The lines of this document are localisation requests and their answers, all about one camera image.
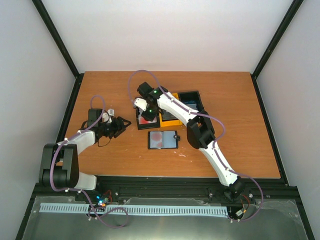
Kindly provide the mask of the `red circle white card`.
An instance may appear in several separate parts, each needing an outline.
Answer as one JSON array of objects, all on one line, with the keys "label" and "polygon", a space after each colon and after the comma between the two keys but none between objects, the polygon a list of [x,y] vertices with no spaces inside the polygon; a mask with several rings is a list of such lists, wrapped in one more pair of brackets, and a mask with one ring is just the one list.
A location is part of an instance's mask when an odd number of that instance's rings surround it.
[{"label": "red circle white card", "polygon": [[152,149],[162,148],[162,132],[152,131],[150,133],[150,148]]}]

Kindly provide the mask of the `black leather card holder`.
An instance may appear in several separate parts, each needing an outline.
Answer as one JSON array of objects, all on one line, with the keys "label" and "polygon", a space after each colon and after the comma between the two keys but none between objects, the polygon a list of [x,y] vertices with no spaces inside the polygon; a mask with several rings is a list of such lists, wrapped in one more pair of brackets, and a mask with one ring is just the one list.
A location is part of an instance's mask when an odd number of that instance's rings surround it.
[{"label": "black leather card holder", "polygon": [[[161,149],[150,148],[150,133],[151,132],[162,132],[162,147],[161,147]],[[149,150],[178,149],[180,140],[181,140],[181,137],[178,135],[178,132],[176,130],[149,131],[148,135],[147,135],[147,148]]]}]

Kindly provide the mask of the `dark card stack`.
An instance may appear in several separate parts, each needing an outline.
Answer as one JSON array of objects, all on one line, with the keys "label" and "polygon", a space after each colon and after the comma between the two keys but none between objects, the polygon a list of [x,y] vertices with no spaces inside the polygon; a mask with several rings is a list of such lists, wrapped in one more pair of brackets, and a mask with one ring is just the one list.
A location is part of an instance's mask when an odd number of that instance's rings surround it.
[{"label": "dark card stack", "polygon": [[174,120],[176,117],[175,116],[173,116],[171,113],[169,113],[169,112],[163,112],[162,114],[161,114],[161,117],[162,117],[162,120],[163,121],[172,121],[172,120]]}]

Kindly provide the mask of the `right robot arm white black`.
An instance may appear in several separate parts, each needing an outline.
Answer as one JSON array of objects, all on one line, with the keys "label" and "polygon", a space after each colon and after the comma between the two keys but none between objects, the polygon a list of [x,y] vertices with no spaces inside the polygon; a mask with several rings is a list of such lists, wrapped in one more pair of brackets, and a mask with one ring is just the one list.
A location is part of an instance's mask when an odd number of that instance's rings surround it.
[{"label": "right robot arm white black", "polygon": [[137,97],[133,104],[142,110],[142,117],[151,121],[158,113],[166,111],[181,121],[186,127],[188,143],[202,152],[225,187],[225,198],[230,202],[238,200],[245,184],[224,157],[215,137],[211,116],[205,110],[198,111],[187,106],[161,86],[153,88],[143,82],[137,92],[140,97]]}]

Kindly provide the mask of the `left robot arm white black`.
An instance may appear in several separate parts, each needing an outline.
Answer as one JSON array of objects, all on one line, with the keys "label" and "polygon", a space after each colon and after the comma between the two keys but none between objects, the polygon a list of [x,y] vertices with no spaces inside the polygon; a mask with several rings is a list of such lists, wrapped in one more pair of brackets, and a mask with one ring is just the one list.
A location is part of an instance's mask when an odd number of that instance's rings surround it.
[{"label": "left robot arm white black", "polygon": [[42,151],[38,181],[54,191],[86,190],[92,201],[103,198],[104,188],[97,184],[97,177],[80,172],[78,156],[87,148],[98,144],[100,138],[113,139],[122,134],[132,123],[114,110],[91,108],[88,119],[77,133],[58,143],[48,143]]}]

